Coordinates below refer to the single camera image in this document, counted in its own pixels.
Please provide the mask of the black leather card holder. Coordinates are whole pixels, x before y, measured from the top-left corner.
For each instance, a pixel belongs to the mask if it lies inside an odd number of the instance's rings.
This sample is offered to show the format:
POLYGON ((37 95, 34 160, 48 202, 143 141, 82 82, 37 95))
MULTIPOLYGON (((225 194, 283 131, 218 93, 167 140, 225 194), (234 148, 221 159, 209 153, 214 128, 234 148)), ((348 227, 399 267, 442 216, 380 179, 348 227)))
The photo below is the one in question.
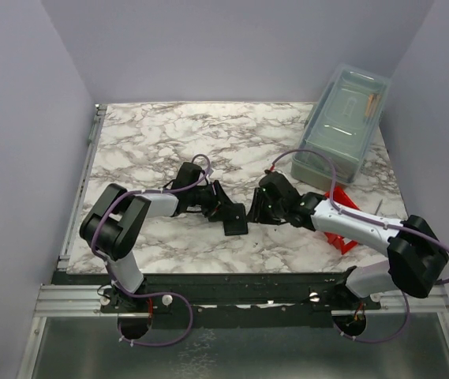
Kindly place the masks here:
POLYGON ((226 205, 223 209, 225 236, 247 235, 249 233, 245 206, 241 203, 226 205))

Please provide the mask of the red plastic bin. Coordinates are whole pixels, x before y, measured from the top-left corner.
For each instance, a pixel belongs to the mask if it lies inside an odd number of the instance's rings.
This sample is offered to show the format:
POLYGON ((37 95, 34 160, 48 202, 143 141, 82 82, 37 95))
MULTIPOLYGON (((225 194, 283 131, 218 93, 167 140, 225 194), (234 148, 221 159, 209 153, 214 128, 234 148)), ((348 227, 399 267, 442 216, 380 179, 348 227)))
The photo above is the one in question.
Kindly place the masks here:
MULTIPOLYGON (((333 200, 338 204, 353 210, 358 210, 359 207, 350 199, 342 187, 336 186, 333 191, 333 200)), ((327 238, 327 243, 334 246, 342 255, 345 255, 351 249, 358 245, 358 242, 351 238, 348 234, 350 221, 344 216, 336 216, 338 224, 331 224, 330 228, 324 230, 327 238)))

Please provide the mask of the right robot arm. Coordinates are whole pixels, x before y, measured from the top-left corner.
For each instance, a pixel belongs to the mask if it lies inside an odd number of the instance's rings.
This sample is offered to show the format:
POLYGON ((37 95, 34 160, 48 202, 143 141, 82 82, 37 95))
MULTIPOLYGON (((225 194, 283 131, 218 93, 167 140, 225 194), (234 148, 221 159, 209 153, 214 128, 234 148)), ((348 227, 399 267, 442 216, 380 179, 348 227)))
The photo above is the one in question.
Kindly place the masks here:
POLYGON ((249 218, 254 223, 285 222, 340 235, 383 254, 385 261, 346 270, 334 292, 336 303, 346 310, 372 294, 395 289, 414 298, 427 298, 449 260, 448 249, 421 217, 373 216, 318 193, 301 195, 294 188, 257 187, 249 218))

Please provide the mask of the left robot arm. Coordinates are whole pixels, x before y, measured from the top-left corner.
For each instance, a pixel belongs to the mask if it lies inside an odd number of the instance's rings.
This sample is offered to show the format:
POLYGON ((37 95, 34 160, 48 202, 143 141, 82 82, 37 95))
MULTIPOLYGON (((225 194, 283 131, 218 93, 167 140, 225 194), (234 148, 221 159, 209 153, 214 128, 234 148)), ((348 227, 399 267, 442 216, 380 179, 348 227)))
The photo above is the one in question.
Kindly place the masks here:
POLYGON ((113 285, 121 288, 119 302, 128 311, 141 310, 147 300, 140 287, 144 275, 133 253, 144 221, 178 216, 192 207, 198 207, 208 221, 221 222, 227 236, 247 231, 244 206, 231 201, 217 182, 142 191, 110 184, 85 217, 80 237, 105 263, 113 285))

